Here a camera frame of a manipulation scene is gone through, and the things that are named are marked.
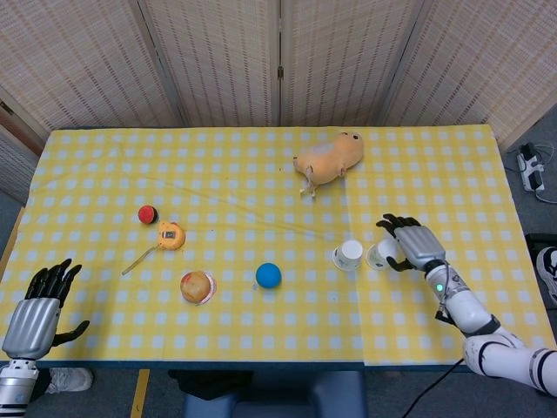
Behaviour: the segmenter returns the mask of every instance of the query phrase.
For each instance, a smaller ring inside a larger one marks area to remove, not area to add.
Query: shoe
[[[536,257],[536,271],[546,283],[554,305],[557,306],[557,247],[544,248]]]
[[[62,368],[50,369],[49,387],[47,394],[59,394],[60,392],[81,392],[87,390],[93,384],[93,373],[88,368]]]

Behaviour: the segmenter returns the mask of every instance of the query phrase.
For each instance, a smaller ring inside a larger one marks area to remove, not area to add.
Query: table
[[[366,142],[362,162],[300,198],[292,157],[347,129]],[[156,241],[157,227],[137,220],[145,204],[184,227],[186,242],[122,277]],[[554,344],[487,125],[54,131],[0,284],[0,335],[32,274],[71,257],[84,269],[58,330],[91,325],[48,361],[453,362],[462,337],[433,318],[421,273],[331,262],[344,239],[365,249],[382,239],[384,212],[430,226],[506,327]],[[279,289],[253,287],[266,261],[282,269]],[[190,270],[218,281],[203,306],[179,292]]]

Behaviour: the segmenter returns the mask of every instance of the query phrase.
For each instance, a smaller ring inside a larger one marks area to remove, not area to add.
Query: floor
[[[557,107],[553,108],[521,139],[557,144]],[[513,156],[506,165],[515,167]],[[507,171],[509,185],[525,233],[557,233],[557,207],[537,201],[523,191],[519,174]],[[543,174],[547,199],[557,201],[557,154]],[[19,205],[0,193],[0,251],[3,250],[17,217]],[[540,283],[546,306],[550,301]],[[557,311],[549,311],[554,334],[557,335]],[[47,417],[125,417],[130,416],[137,370],[97,369],[93,387],[83,393],[45,395],[30,405],[29,418]],[[440,376],[430,372],[366,372],[367,400],[370,417],[402,416],[424,388]],[[175,381],[164,370],[151,370],[144,403],[143,417],[178,417],[182,395]],[[411,417],[468,416],[550,417],[557,416],[557,401],[539,395],[531,388],[512,381],[487,379],[472,373],[449,375],[413,410]]]

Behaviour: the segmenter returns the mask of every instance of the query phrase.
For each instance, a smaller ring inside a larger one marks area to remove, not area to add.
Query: red ball
[[[139,208],[138,218],[144,224],[152,224],[158,219],[157,209],[149,205],[141,206],[141,208]]]

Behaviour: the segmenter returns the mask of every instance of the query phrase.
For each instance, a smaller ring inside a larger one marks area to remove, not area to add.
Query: blue ball
[[[255,280],[265,289],[273,289],[280,284],[281,274],[277,266],[272,263],[264,263],[255,272]]]

